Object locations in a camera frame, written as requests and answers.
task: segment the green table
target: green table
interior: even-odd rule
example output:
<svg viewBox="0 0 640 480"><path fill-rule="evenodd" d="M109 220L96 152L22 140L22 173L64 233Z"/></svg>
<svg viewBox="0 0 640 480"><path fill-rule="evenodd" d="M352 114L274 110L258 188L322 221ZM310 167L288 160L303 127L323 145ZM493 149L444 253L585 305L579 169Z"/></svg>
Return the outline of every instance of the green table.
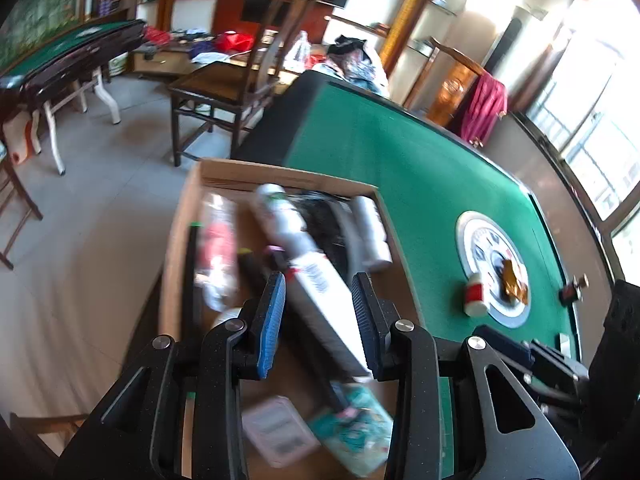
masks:
<svg viewBox="0 0 640 480"><path fill-rule="evenodd" d="M18 104L25 105L32 115L36 130L39 110L44 110L51 151L60 175L65 174L65 167L58 151L56 111L78 97L85 112L84 92L94 88L98 99L111 111L113 123L119 123L118 104L102 84L100 67L114 57L140 46L144 27L142 20L79 25L41 45L0 76L0 99L6 105L5 111ZM87 75L91 75L89 81L81 84L80 81L86 81ZM73 91L60 98L60 94L70 86Z"/></svg>
<svg viewBox="0 0 640 480"><path fill-rule="evenodd" d="M580 359L575 313L558 300L566 277L534 196L445 130L386 100L305 72L265 114L236 158L377 186L408 263L421 323L432 335L462 341L486 323L517 341L536 338L555 347L558 333L566 333L574 336L572 356ZM526 264L532 301L519 328L463 312L466 275L456 248L456 220L468 210L493 219ZM449 450L449 391L441 391ZM451 459L447 453L444 472L452 471Z"/></svg>

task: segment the red and white cup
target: red and white cup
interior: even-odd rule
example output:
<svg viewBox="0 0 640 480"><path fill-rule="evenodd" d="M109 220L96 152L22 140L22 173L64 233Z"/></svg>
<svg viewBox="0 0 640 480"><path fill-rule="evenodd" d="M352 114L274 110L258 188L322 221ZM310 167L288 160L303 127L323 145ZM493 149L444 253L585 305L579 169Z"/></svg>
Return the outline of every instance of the red and white cup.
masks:
<svg viewBox="0 0 640 480"><path fill-rule="evenodd" d="M486 286L480 272L474 272L469 276L465 288L465 314L469 317L486 316L489 313L489 304L486 300Z"/></svg>

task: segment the wall mural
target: wall mural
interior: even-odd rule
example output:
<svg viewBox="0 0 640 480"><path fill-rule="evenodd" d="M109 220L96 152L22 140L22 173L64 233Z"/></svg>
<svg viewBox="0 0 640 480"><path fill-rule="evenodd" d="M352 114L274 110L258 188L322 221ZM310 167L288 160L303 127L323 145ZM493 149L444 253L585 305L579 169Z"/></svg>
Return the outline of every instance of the wall mural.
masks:
<svg viewBox="0 0 640 480"><path fill-rule="evenodd" d="M0 27L0 72L49 38L78 24L77 0L18 0Z"/></svg>

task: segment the plastic bag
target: plastic bag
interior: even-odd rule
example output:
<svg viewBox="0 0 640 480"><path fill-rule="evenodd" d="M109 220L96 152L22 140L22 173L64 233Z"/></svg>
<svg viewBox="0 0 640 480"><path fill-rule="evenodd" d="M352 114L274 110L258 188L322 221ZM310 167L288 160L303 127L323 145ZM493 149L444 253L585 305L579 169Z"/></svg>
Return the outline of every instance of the plastic bag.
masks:
<svg viewBox="0 0 640 480"><path fill-rule="evenodd" d="M301 30L296 41L284 57L283 66L292 72L304 72L306 63L311 57L311 43L304 30Z"/></svg>
<svg viewBox="0 0 640 480"><path fill-rule="evenodd" d="M36 134L38 124L36 122L33 128L31 121L30 114L20 111L2 125L6 148L14 165L23 163L33 153L40 153L40 141Z"/></svg>
<svg viewBox="0 0 640 480"><path fill-rule="evenodd" d="M150 41L156 45L166 45L171 41L171 35L164 30L159 30L155 27L147 25L145 27L145 40Z"/></svg>

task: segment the white table leg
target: white table leg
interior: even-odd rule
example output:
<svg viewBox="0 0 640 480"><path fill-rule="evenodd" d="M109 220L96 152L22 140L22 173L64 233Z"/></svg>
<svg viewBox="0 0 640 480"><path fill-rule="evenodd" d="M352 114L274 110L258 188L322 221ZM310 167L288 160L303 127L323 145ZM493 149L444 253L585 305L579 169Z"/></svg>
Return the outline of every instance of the white table leg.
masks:
<svg viewBox="0 0 640 480"><path fill-rule="evenodd" d="M42 151L40 139L38 138L38 125L40 124L40 110L31 112L31 145L36 155Z"/></svg>
<svg viewBox="0 0 640 480"><path fill-rule="evenodd" d="M102 69L96 68L94 70L94 77L97 79L97 83L95 85L95 94L98 96L98 99L106 104L109 107L109 110L111 110L111 118L113 119L113 124L118 124L120 122L120 111L118 110L118 103L104 89L104 85L102 84Z"/></svg>
<svg viewBox="0 0 640 480"><path fill-rule="evenodd" d="M60 152L58 151L58 138L56 136L56 118L53 116L51 110L51 101L44 103L44 114L47 116L47 123L49 124L49 135L51 137L51 151L53 152L53 158L56 160L56 166L58 167L58 173L60 175L65 174L65 165L62 164L60 159Z"/></svg>
<svg viewBox="0 0 640 480"><path fill-rule="evenodd" d="M80 82L77 79L73 82L73 86L74 86L74 92L78 92L78 98L80 99L80 109L84 114L87 111L86 97L84 95L84 90L80 89Z"/></svg>

